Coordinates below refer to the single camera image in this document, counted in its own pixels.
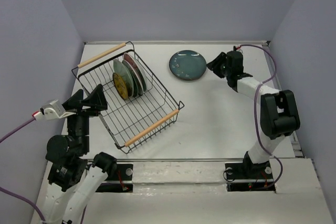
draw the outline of white table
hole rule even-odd
[[[111,47],[86,45],[81,61]],[[232,45],[136,45],[135,49],[186,107],[175,125],[128,155],[116,149],[98,118],[90,119],[90,153],[84,158],[93,158],[104,151],[118,159],[124,158],[122,162],[133,163],[134,187],[133,193],[94,194],[84,223],[332,224],[311,160],[295,158],[290,138],[275,151],[284,167],[284,174],[276,183],[276,194],[226,191],[222,177],[225,162],[242,158],[256,140],[253,101],[235,93],[225,80],[210,71],[195,82],[177,80],[170,74],[167,63],[171,55],[183,49],[195,50],[210,61],[221,51],[231,50]],[[263,52],[244,48],[244,56],[246,72],[258,80],[270,76]],[[89,67],[80,69],[79,73]],[[73,92],[79,88],[76,82]],[[66,124],[62,133],[66,134]],[[171,160],[132,160],[167,158]],[[279,165],[274,159],[270,162],[276,177]],[[44,202],[50,167],[48,163],[37,200],[39,207]],[[34,213],[31,224],[37,223],[39,218]]]
[[[113,47],[114,45],[85,45],[81,62]],[[177,51],[190,49],[199,52],[207,62],[221,51],[232,50],[233,45],[135,45],[136,52],[152,69],[170,91],[172,96],[185,104],[177,122],[166,131],[153,137],[134,152],[125,155],[118,150],[114,141],[99,118],[90,119],[90,153],[84,158],[94,158],[99,152],[106,152],[116,158],[242,158],[256,141],[253,117],[253,101],[233,91],[226,80],[207,70],[204,76],[187,83],[174,77],[168,67],[170,57]],[[127,45],[79,69],[78,74],[99,62],[119,54],[131,46]],[[264,52],[245,47],[245,71],[263,81],[270,77]],[[76,81],[75,93],[81,85]],[[276,149],[279,157],[294,157],[288,137]]]

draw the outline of metal bolt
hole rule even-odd
[[[131,176],[133,174],[133,170],[131,168],[126,169],[126,175]]]
[[[265,168],[265,173],[267,173],[267,174],[271,174],[271,173],[272,173],[272,169],[271,169],[271,167],[267,166],[267,167]]]

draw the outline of stacked plate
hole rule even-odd
[[[142,65],[124,53],[123,60],[113,61],[113,82],[118,94],[124,100],[142,95],[147,91],[147,77]]]

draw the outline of yellow plate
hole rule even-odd
[[[117,73],[113,73],[112,77],[113,77],[114,86],[117,89],[118,94],[120,95],[122,99],[127,100],[128,93],[127,93],[127,87],[126,87],[124,80]]]

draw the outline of plate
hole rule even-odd
[[[134,92],[133,78],[131,76],[131,73],[127,69],[127,67],[125,67],[125,65],[121,63],[118,59],[115,59],[113,60],[113,68],[114,68],[114,72],[119,74],[120,77],[125,82],[126,87],[127,87],[128,96],[129,97],[133,96],[133,92]]]
[[[186,81],[199,79],[206,70],[206,61],[202,55],[192,50],[175,53],[169,61],[170,71]]]
[[[143,86],[143,92],[146,92],[147,91],[147,77],[146,77],[146,72],[143,69],[142,65],[136,59],[130,56],[128,53],[124,53],[123,56],[124,56],[124,60],[127,61],[138,73],[141,79],[142,86]]]
[[[133,96],[136,97],[137,95],[142,95],[143,94],[143,86],[141,83],[140,76],[136,72],[136,70],[129,64],[127,61],[123,60],[122,63],[127,67],[129,72],[131,73],[134,81],[134,94]]]
[[[124,100],[127,100],[128,91],[127,91],[126,84],[123,81],[123,79],[121,78],[121,76],[117,73],[113,73],[112,78],[113,78],[114,86],[115,86],[118,94],[120,95],[120,97]]]

